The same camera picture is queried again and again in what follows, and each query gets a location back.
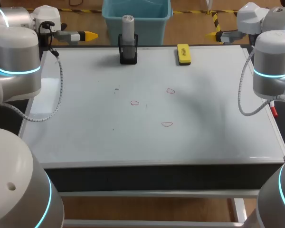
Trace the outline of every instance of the plastic container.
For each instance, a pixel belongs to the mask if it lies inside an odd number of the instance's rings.
[[[167,20],[173,15],[170,0],[104,0],[102,16],[111,45],[117,45],[122,32],[122,16],[134,16],[138,45],[162,45]]]

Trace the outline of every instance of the white table surface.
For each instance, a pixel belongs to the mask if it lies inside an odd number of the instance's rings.
[[[248,56],[240,46],[190,47],[190,66],[177,65],[176,47],[139,48],[136,65],[120,65],[116,48],[57,50],[61,108],[48,121],[24,121],[19,133],[44,168],[284,162],[270,109],[251,117],[238,110]],[[26,112],[35,118],[49,115],[59,97],[58,63],[49,52],[42,62],[42,90]],[[262,104],[252,70],[242,90],[246,111]]]

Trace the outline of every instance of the marker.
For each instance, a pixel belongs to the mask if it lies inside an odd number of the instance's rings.
[[[122,17],[122,45],[124,46],[123,57],[127,59],[134,58],[134,17],[131,15],[124,15]]]

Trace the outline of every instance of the wooden floor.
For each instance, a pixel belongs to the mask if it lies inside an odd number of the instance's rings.
[[[73,4],[80,0],[71,0]],[[238,10],[248,0],[213,0],[213,10]],[[280,0],[254,0],[261,7],[279,6]],[[1,0],[3,6],[35,8],[51,5],[70,8],[68,0]],[[171,0],[173,10],[206,10],[205,0]],[[84,0],[72,9],[101,10],[102,0]],[[84,44],[109,45],[105,20],[101,14],[61,12],[61,21],[68,24],[67,30],[91,31],[99,38]],[[222,30],[234,30],[236,17],[232,13],[219,13]],[[167,22],[164,44],[213,44],[205,35],[215,32],[213,19],[206,14],[174,14]],[[244,38],[237,43],[248,43]],[[64,197],[66,219],[128,219],[168,221],[234,221],[228,199],[188,198],[110,198],[110,197]],[[245,200],[247,214],[256,206],[255,199]]]

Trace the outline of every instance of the yellow black tape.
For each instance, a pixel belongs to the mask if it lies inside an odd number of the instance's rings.
[[[65,9],[57,8],[60,12],[74,12],[74,13],[101,13],[101,10],[97,9]],[[27,11],[34,11],[34,8],[26,8]]]
[[[26,8],[27,11],[34,11],[34,8]],[[65,8],[58,8],[58,11],[61,12],[75,12],[75,13],[101,13],[101,10],[97,9],[65,9]],[[200,14],[200,13],[234,13],[235,15],[238,13],[237,10],[211,10],[211,11],[205,11],[205,10],[188,10],[188,11],[178,11],[174,10],[173,14],[187,14],[187,13],[193,13],[193,14]]]
[[[212,19],[213,19],[215,30],[216,30],[216,34],[215,34],[216,41],[220,41],[220,37],[222,36],[223,32],[222,32],[220,25],[218,23],[219,22],[218,13],[212,11],[211,15],[212,15]]]

